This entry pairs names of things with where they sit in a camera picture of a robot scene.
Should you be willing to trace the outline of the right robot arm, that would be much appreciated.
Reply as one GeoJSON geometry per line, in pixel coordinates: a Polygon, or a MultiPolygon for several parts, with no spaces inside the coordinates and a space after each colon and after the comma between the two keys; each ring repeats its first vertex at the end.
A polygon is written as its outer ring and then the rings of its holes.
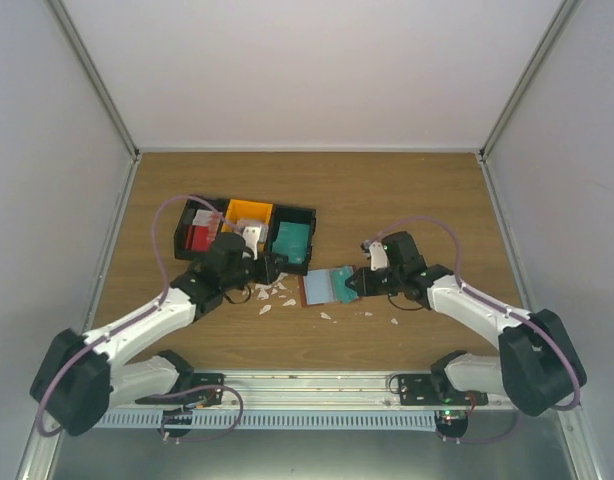
{"type": "Polygon", "coordinates": [[[578,406],[587,375],[556,313],[513,307],[472,287],[456,269],[428,265],[405,231],[361,248],[370,264],[345,282],[358,296],[403,295],[418,309],[457,321],[497,351],[478,356],[457,350],[436,361],[429,388],[438,403],[451,405],[468,392],[494,394],[532,417],[578,406]]]}

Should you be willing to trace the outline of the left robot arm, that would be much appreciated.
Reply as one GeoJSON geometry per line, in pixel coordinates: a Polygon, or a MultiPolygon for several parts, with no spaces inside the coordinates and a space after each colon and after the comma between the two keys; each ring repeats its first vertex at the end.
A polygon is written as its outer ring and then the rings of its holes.
{"type": "Polygon", "coordinates": [[[287,256],[260,252],[236,233],[222,233],[155,299],[98,329],[66,329],[52,340],[30,387],[38,403],[35,427],[51,436],[51,416],[71,436],[92,429],[110,409],[131,403],[172,404],[197,400],[201,386],[193,367],[171,350],[136,363],[134,357],[172,332],[200,320],[233,290],[271,284],[287,256]]]}

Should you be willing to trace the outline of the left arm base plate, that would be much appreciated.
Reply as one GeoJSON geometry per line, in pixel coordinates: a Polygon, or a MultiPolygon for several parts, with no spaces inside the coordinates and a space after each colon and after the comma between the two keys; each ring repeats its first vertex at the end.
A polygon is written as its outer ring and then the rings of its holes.
{"type": "Polygon", "coordinates": [[[161,396],[157,396],[156,400],[165,404],[181,404],[187,405],[215,405],[221,402],[221,393],[219,388],[208,388],[204,390],[196,390],[191,392],[191,389],[199,386],[220,385],[224,384],[225,375],[222,373],[198,373],[182,375],[174,384],[174,386],[161,396]]]}

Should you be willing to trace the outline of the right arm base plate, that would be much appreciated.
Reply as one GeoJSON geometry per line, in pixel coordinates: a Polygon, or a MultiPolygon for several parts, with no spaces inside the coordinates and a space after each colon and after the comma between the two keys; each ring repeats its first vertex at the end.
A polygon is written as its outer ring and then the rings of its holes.
{"type": "Polygon", "coordinates": [[[463,392],[451,386],[438,388],[429,373],[396,373],[386,380],[390,393],[401,406],[471,407],[486,406],[489,398],[483,392],[463,392]]]}

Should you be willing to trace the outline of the black bin with green cards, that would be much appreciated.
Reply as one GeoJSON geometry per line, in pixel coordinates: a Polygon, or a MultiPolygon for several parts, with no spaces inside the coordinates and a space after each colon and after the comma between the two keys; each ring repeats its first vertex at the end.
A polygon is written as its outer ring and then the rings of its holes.
{"type": "Polygon", "coordinates": [[[312,258],[315,229],[315,209],[274,204],[264,250],[287,257],[285,273],[305,276],[312,258]]]}

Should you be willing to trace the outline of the green credit card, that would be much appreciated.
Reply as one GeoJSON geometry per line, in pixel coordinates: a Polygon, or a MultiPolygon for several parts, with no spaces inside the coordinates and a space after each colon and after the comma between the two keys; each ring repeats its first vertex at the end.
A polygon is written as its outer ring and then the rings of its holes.
{"type": "Polygon", "coordinates": [[[304,223],[281,222],[271,249],[285,255],[291,264],[301,264],[306,259],[310,227],[304,223]]]}
{"type": "Polygon", "coordinates": [[[360,299],[358,294],[346,285],[346,281],[351,278],[354,273],[355,269],[350,265],[336,267],[330,271],[330,280],[335,301],[342,304],[349,304],[360,299]]]}

